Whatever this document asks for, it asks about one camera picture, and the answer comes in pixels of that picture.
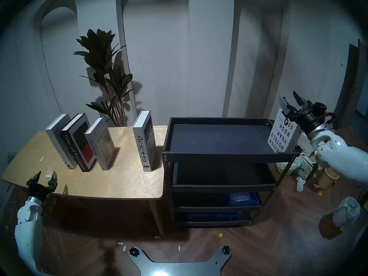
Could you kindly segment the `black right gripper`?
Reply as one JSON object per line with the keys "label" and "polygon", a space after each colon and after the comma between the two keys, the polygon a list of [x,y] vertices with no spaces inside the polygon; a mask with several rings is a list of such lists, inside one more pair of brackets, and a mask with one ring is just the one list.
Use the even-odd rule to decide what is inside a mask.
{"label": "black right gripper", "polygon": [[290,121],[297,123],[302,131],[306,134],[310,134],[313,130],[321,125],[321,120],[317,119],[310,100],[305,100],[299,96],[296,91],[293,91],[293,97],[300,106],[300,109],[296,109],[290,105],[285,97],[279,96],[280,108],[286,118],[290,118]]}

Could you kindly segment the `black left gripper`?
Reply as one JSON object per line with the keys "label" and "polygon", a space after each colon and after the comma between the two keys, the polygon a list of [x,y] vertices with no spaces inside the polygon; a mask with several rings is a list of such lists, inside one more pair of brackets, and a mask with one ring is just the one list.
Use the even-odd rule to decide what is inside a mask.
{"label": "black left gripper", "polygon": [[51,179],[48,182],[48,186],[45,187],[38,184],[41,171],[37,172],[32,178],[26,182],[27,192],[29,197],[34,197],[41,203],[45,202],[47,195],[53,193],[57,189],[57,174],[54,171],[51,175]]}

